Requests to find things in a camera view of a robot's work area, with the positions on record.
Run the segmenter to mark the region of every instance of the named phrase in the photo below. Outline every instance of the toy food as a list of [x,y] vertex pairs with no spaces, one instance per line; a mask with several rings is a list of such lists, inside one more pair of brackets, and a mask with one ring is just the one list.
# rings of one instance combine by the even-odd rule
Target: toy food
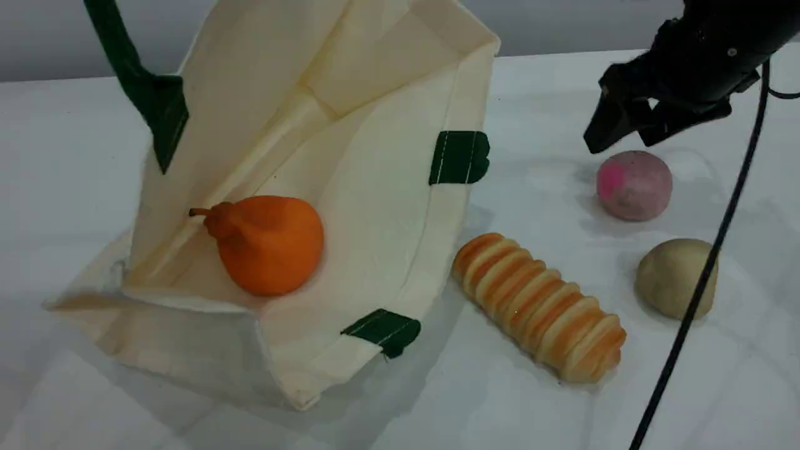
[[322,221],[300,199],[262,195],[193,208],[217,240],[230,278],[253,295],[282,295],[302,286],[322,256]]
[[[697,239],[672,239],[660,243],[639,263],[636,292],[663,315],[683,319],[710,251],[711,244]],[[695,319],[706,315],[714,305],[718,269],[719,262],[714,265],[700,298]]]
[[468,242],[453,276],[520,348],[561,379],[596,383],[619,363],[626,338],[619,318],[512,239],[489,233]]
[[600,166],[597,190],[600,203],[611,215],[624,220],[650,220],[670,203],[672,173],[658,156],[626,151]]

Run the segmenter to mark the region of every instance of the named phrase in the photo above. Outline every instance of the white table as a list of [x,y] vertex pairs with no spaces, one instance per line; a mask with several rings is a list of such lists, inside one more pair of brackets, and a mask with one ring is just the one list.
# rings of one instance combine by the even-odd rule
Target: white table
[[[312,411],[246,412],[120,368],[39,309],[133,218],[147,129],[115,80],[0,84],[0,449],[627,448],[677,323],[642,308],[632,273],[671,237],[712,239],[758,87],[728,119],[656,147],[667,212],[610,219],[582,132],[610,62],[636,52],[500,58],[486,117],[492,167],[464,239],[514,237],[620,315],[622,363],[598,389],[559,386],[449,286],[418,341]],[[800,45],[773,86],[800,90]],[[800,447],[800,101],[772,98],[724,248],[717,304],[690,333],[652,449]],[[631,136],[612,151],[641,148]]]

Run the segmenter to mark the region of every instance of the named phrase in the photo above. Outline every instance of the potato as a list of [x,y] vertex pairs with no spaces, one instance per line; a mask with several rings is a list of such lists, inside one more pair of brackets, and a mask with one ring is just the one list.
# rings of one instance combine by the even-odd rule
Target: potato
[[[636,293],[650,306],[673,319],[683,319],[706,265],[711,244],[697,239],[672,239],[660,243],[642,258],[636,271]],[[700,319],[714,305],[719,262],[714,265],[700,305]]]
[[650,220],[670,203],[672,173],[658,156],[626,151],[600,166],[597,190],[600,203],[614,217]]

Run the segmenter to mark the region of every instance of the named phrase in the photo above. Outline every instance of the gray wall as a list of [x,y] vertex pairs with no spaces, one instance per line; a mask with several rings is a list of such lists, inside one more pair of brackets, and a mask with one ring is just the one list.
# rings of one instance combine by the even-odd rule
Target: gray wall
[[[174,71],[216,0],[117,0],[145,65]],[[502,54],[650,46],[682,0],[462,0]],[[0,0],[0,81],[110,74],[82,0]]]

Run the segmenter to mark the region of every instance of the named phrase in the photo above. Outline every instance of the pink-purple ball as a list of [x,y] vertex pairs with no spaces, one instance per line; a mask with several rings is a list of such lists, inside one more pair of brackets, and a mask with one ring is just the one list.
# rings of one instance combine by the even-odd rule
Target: pink-purple ball
[[641,222],[658,217],[670,203],[672,173],[658,156],[626,151],[600,166],[597,189],[611,215]]

